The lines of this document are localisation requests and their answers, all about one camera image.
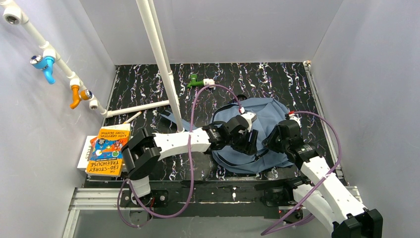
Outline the blue student backpack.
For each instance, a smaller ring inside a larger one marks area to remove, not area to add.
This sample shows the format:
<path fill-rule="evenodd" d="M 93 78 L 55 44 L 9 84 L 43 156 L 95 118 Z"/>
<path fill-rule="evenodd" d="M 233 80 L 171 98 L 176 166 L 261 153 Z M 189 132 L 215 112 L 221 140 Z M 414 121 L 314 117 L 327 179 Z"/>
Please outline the blue student backpack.
<path fill-rule="evenodd" d="M 246 155 L 226 146 L 221 150 L 206 152 L 226 170 L 237 174 L 257 174 L 273 167 L 289 167 L 292 165 L 283 153 L 276 153 L 263 145 L 271 131 L 280 121 L 285 120 L 285 114 L 289 112 L 287 107 L 273 98 L 247 98 L 240 104 L 231 102 L 217 109 L 210 120 L 210 124 L 216 122 L 228 122 L 236 115 L 240 115 L 239 108 L 256 114 L 257 119 L 252 123 L 252 129 L 257 130 L 257 153 Z"/>

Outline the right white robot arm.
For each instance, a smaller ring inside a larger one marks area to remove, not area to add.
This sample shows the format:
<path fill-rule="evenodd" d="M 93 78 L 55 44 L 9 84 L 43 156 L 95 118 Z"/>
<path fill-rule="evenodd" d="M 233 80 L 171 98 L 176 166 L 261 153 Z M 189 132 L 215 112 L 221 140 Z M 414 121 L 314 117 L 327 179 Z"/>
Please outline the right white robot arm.
<path fill-rule="evenodd" d="M 317 149 L 305 143 L 299 124 L 279 122 L 264 141 L 270 150 L 283 153 L 307 177 L 292 184 L 293 197 L 306 207 L 333 238 L 380 238 L 383 216 L 368 209 L 338 179 Z"/>

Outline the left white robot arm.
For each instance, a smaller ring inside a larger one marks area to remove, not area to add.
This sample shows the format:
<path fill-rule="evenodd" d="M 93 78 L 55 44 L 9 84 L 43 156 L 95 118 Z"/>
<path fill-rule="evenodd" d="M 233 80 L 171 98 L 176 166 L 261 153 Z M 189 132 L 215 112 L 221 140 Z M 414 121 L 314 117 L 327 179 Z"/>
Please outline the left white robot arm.
<path fill-rule="evenodd" d="M 252 129 L 252 123 L 256 119 L 255 113 L 246 112 L 228 122 L 216 122 L 191 132 L 160 134 L 143 129 L 121 149 L 133 192 L 138 197 L 150 194 L 149 175 L 156 163 L 166 157 L 188 151 L 212 152 L 226 146 L 243 154 L 255 154 L 258 131 Z"/>

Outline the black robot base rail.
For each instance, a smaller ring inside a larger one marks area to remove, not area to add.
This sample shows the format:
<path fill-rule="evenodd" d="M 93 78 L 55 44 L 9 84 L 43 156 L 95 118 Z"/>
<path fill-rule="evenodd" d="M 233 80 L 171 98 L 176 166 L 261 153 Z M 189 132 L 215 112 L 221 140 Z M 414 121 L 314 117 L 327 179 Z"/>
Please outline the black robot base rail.
<path fill-rule="evenodd" d="M 178 212 L 186 203 L 190 182 L 152 181 L 151 193 L 139 196 L 147 208 L 162 215 Z M 263 217 L 278 219 L 296 205 L 288 180 L 196 181 L 181 217 Z"/>

